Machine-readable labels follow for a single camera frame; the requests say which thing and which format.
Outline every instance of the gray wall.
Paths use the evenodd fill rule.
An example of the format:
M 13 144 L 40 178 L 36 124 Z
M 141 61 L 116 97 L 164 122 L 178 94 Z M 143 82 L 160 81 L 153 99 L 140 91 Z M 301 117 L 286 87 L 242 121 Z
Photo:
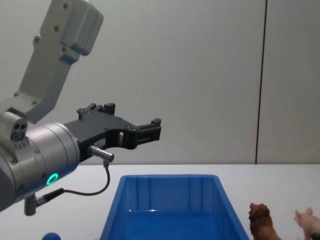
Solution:
M 320 163 L 320 1 L 269 0 L 258 163 Z
M 159 142 L 110 149 L 115 164 L 254 163 L 265 0 L 91 2 L 105 17 L 96 45 L 41 124 L 115 102 L 134 124 L 163 121 Z M 2 3 L 0 101 L 18 88 L 49 3 Z

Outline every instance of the white table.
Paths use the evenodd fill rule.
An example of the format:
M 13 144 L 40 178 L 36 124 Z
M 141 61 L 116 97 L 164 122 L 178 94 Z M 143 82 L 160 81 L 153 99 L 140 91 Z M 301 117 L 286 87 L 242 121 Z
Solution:
M 0 213 L 0 239 L 40 240 L 54 232 L 62 240 L 98 240 L 124 175 L 217 175 L 250 239 L 250 202 L 265 203 L 270 208 L 275 229 L 283 240 L 303 239 L 303 231 L 294 221 L 295 209 L 311 206 L 320 216 L 320 165 L 114 165 L 110 173 L 111 184 L 100 195 L 65 193 L 39 207 L 31 217 L 24 215 L 23 201 L 4 210 Z M 60 187 L 94 192 L 105 185 L 106 179 L 102 166 L 79 166 L 37 196 Z

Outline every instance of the cable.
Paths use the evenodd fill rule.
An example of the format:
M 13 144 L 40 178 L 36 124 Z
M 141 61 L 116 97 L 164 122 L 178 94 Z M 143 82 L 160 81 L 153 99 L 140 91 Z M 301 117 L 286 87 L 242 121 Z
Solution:
M 45 195 L 39 197 L 36 200 L 36 206 L 40 207 L 41 205 L 46 204 L 47 202 L 51 201 L 52 199 L 55 199 L 56 197 L 60 196 L 63 193 L 76 194 L 76 195 L 81 195 L 81 196 L 95 196 L 95 195 L 103 193 L 109 187 L 109 184 L 110 184 L 109 161 L 104 160 L 103 161 L 103 166 L 105 168 L 105 172 L 106 172 L 106 175 L 107 175 L 107 181 L 106 181 L 106 185 L 104 186 L 104 188 L 101 189 L 100 191 L 86 193 L 86 192 L 65 190 L 63 188 L 59 188 L 59 189 L 57 189 L 55 191 L 52 191 L 52 192 L 50 192 L 48 194 L 45 194 Z

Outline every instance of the blue plastic bin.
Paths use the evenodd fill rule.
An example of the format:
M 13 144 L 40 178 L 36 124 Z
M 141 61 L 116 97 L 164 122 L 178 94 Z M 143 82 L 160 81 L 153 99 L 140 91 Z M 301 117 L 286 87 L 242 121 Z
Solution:
M 249 240 L 214 175 L 136 175 L 119 182 L 101 240 Z

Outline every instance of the toy figurine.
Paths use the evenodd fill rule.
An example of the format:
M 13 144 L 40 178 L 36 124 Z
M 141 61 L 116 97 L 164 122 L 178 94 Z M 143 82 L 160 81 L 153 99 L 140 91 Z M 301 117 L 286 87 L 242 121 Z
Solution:
M 304 240 L 318 240 L 320 239 L 320 219 L 313 216 L 314 211 L 308 207 L 305 212 L 295 210 L 294 220 L 303 229 Z
M 268 207 L 263 203 L 251 203 L 250 209 L 250 230 L 254 240 L 281 240 L 273 227 Z

